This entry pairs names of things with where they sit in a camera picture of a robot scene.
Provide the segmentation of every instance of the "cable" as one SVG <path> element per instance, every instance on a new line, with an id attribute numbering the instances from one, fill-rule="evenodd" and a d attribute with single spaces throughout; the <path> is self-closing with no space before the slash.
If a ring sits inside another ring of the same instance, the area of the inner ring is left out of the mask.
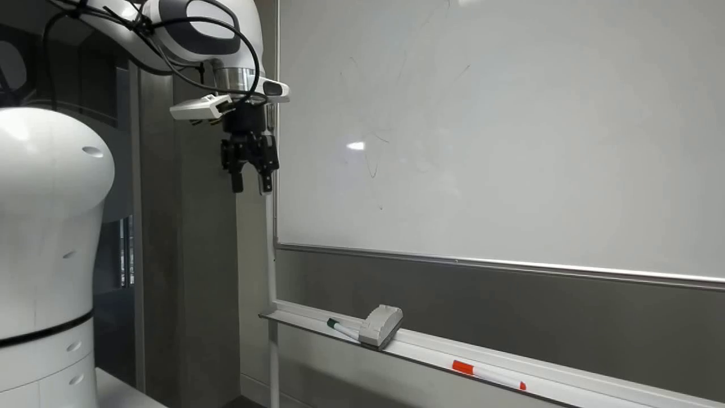
<path id="1" fill-rule="evenodd" d="M 6 83 L 5 72 L 0 71 L 0 107 L 15 107 L 18 97 L 14 94 L 14 88 Z"/>
<path id="2" fill-rule="evenodd" d="M 42 30 L 42 41 L 41 41 L 41 47 L 42 47 L 42 59 L 45 59 L 45 79 L 48 79 L 48 93 L 49 93 L 49 107 L 57 111 L 59 101 L 57 101 L 57 93 L 54 93 L 54 76 L 53 76 L 53 59 L 49 59 L 49 31 L 53 26 L 65 17 L 68 11 L 59 11 L 57 16 L 53 16 L 48 23 L 45 23 L 45 30 Z"/>

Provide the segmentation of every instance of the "whiteboard frame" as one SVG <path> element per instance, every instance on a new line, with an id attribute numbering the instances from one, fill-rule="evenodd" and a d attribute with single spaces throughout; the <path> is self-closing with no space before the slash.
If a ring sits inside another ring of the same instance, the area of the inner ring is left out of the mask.
<path id="1" fill-rule="evenodd" d="M 276 24 L 274 24 L 274 59 L 276 59 L 276 79 L 284 79 L 284 0 L 276 3 Z M 278 216 L 278 202 L 274 202 L 274 226 Z M 661 272 L 661 270 L 628 270 L 628 268 L 608 268 L 608 264 L 577 264 L 577 262 L 537 262 L 537 260 L 510 260 L 510 258 L 484 258 L 484 257 L 450 257 L 450 254 L 406 254 L 406 251 L 382 251 L 382 249 L 353 249 L 353 247 L 334 247 L 334 245 L 306 245 L 306 243 L 281 243 L 278 228 L 274 228 L 276 249 L 288 251 L 317 251 L 317 254 L 346 254 L 346 257 L 366 257 L 366 258 L 395 258 L 395 260 L 414 260 L 423 264 L 453 264 L 453 268 L 477 268 L 477 270 L 499 270 L 499 272 L 520 272 L 520 274 L 545 274 L 545 277 L 571 277 L 571 279 L 593 279 L 593 281 L 621 281 L 621 283 L 648 283 L 665 288 L 688 288 L 688 291 L 714 291 L 725 293 L 725 277 L 697 277 L 682 272 Z"/>

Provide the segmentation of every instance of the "white robot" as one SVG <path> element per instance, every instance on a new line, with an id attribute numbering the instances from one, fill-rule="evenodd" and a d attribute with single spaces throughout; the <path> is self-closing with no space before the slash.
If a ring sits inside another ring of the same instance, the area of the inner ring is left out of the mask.
<path id="1" fill-rule="evenodd" d="M 233 187 L 252 164 L 272 190 L 278 164 L 263 107 L 286 100 L 288 87 L 263 76 L 254 0 L 53 3 L 146 71 L 182 75 L 217 62 L 225 87 L 169 114 L 225 123 Z M 98 408 L 91 279 L 112 184 L 113 157 L 91 127 L 45 109 L 0 109 L 0 408 Z"/>

